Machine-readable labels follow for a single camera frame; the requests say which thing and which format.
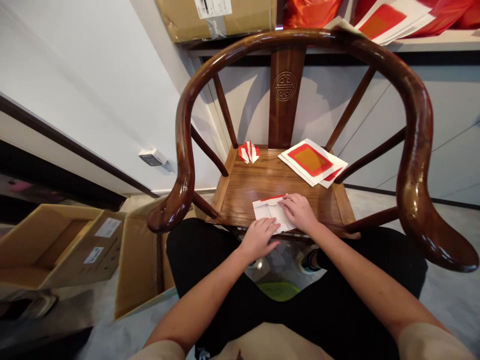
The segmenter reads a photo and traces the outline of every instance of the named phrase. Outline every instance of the red and white paper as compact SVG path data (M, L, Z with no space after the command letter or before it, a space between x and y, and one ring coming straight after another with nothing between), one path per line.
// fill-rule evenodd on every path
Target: red and white paper
M274 232L274 234L280 234L296 228L289 221L285 214L284 207L279 204L279 201L281 201L285 195L287 194L252 202L255 219L276 218L275 224L280 224L280 227Z
M258 146L252 145L250 140L245 141L243 145L238 147L238 157L246 164L253 164L260 157L260 149Z
M292 157L292 154L295 153L295 149L301 149L305 146L309 146L322 158L325 158L331 163L331 166L325 170L319 170L317 172L306 170L294 157ZM278 157L310 186L314 187L315 185L320 184L327 189L348 165L347 162L325 151L321 146L317 145L310 139L305 139L299 142L297 145L292 146L290 149L279 154Z
M432 22L435 16L429 14L431 10L417 0L377 0L357 25L352 26L337 16L325 29L360 33L374 43L388 45Z

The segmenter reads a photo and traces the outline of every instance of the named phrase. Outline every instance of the carved medallion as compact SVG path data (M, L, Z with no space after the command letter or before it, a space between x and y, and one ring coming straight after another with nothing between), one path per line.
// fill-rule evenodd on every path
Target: carved medallion
M273 83L273 91L275 97L279 101L287 101L297 91L297 79L290 71L279 73Z

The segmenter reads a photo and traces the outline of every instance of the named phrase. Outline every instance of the lap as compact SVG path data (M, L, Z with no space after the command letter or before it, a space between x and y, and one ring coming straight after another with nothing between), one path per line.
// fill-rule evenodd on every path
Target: lap
M419 298L428 267L412 241L386 227L363 231L361 235L360 240L343 241ZM304 327L295 317L286 320L287 326L336 360L358 356L397 359L398 349L392 336L328 257L319 251L317 261L327 269L326 274L288 304L292 310L310 309L308 318L316 326Z
M427 264L406 236L379 227L363 231L361 240L344 241L414 296L420 296ZM170 233L166 249L179 296L220 265L238 245L225 230L199 219L184 220ZM214 356L228 341L262 322L270 322L285 324L336 360L367 354L372 359L397 358L390 334L331 261L322 253L317 260L327 273L285 302L271 300L243 274L198 341L197 350L204 347Z
M180 297L220 265L239 245L230 232L196 218L182 221L168 236L166 252ZM263 322L272 322L273 300L242 274L232 287L208 329L195 345L213 357L231 340Z

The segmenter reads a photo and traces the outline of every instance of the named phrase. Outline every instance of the white label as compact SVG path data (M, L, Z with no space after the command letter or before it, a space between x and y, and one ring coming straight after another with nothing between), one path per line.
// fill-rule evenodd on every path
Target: white label
M112 219L111 217L107 218L103 225L98 229L95 236L102 238L109 238L117 230L119 225L122 223L121 220Z
M100 253L102 252L104 248L103 247L94 247L93 250L91 251L90 255L87 256L85 261L83 262L84 264L93 264L95 260L99 257Z
M195 0L200 19L208 19L232 13L230 0Z

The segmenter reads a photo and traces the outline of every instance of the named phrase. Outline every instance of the cardboard box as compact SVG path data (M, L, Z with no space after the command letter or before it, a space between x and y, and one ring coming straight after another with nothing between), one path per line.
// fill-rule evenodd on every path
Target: cardboard box
M141 312L177 294L166 251L169 234L157 235L147 227L148 214L163 200L160 198L142 206L125 218L116 285L115 320ZM203 213L199 216L197 213L201 211L192 209L185 219L203 216Z
M156 0L156 2L174 43L270 31L277 25L277 0ZM228 9L219 8L219 4Z
M38 290L110 279L124 221L121 212L41 204L0 239L0 285Z

